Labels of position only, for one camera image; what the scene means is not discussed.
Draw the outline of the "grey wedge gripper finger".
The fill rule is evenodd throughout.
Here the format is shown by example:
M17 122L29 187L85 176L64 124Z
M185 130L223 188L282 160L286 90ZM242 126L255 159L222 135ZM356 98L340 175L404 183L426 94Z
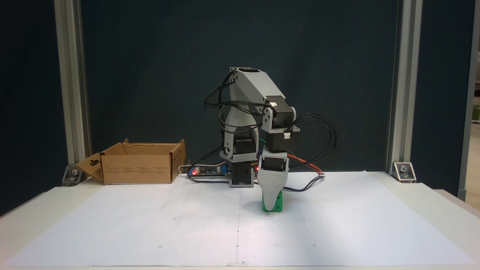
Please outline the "grey wedge gripper finger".
M266 210L273 210L279 193L288 179L286 171L259 171L257 175L262 189L262 200Z

